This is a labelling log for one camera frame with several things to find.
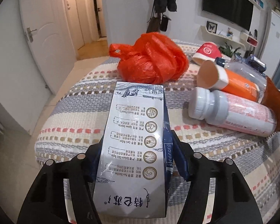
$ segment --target green plant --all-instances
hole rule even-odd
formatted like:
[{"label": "green plant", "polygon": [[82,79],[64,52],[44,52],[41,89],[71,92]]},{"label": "green plant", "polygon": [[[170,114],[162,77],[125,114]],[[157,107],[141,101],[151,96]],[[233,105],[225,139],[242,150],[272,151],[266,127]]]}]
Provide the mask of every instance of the green plant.
[{"label": "green plant", "polygon": [[225,47],[220,46],[219,50],[222,54],[227,55],[228,57],[231,58],[233,54],[241,55],[241,53],[237,52],[237,50],[240,49],[240,48],[241,47],[238,47],[234,51],[232,51],[232,46],[225,42]]}]

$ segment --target metal screw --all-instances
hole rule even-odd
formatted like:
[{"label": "metal screw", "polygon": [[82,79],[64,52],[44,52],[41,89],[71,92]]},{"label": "metal screw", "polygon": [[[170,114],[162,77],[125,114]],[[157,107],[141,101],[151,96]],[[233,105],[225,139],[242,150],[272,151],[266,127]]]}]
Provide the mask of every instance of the metal screw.
[{"label": "metal screw", "polygon": [[52,159],[49,159],[48,161],[46,161],[46,164],[48,166],[51,166],[54,163],[54,161]]},{"label": "metal screw", "polygon": [[230,158],[227,158],[227,159],[225,160],[225,162],[226,162],[227,164],[229,164],[229,165],[232,165],[232,164],[233,164],[233,160],[230,159]]},{"label": "metal screw", "polygon": [[195,158],[202,158],[202,154],[200,152],[194,152]]},{"label": "metal screw", "polygon": [[85,156],[84,153],[80,153],[79,155],[77,155],[77,158],[80,159],[80,160],[84,159],[85,157],[86,156]]}]

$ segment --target brown package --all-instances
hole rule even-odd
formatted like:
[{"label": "brown package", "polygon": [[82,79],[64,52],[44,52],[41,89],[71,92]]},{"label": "brown package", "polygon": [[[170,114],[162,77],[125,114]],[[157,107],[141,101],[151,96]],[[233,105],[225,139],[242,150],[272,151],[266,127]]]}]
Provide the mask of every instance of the brown package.
[{"label": "brown package", "polygon": [[274,111],[277,120],[275,131],[280,131],[280,92],[269,77],[261,104]]}]

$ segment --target doorway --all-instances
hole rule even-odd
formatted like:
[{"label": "doorway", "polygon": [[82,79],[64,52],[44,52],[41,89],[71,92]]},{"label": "doorway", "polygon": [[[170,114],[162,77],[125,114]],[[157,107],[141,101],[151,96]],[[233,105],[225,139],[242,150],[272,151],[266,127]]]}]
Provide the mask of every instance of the doorway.
[{"label": "doorway", "polygon": [[77,60],[108,56],[102,0],[65,0]]}]

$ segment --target tile floor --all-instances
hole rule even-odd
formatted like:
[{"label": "tile floor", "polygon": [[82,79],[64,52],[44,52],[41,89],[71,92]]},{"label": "tile floor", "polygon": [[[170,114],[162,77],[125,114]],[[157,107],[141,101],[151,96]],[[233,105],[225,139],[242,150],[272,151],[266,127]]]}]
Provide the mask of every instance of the tile floor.
[{"label": "tile floor", "polygon": [[83,47],[78,49],[78,60],[96,58],[109,55],[109,47],[107,39],[101,39],[92,43],[86,43]]},{"label": "tile floor", "polygon": [[34,144],[43,124],[58,100],[88,72],[108,57],[79,60],[64,81],[57,95],[48,100],[43,108],[33,134],[5,130],[0,136],[0,206],[16,223],[22,203],[40,167],[36,163]]}]

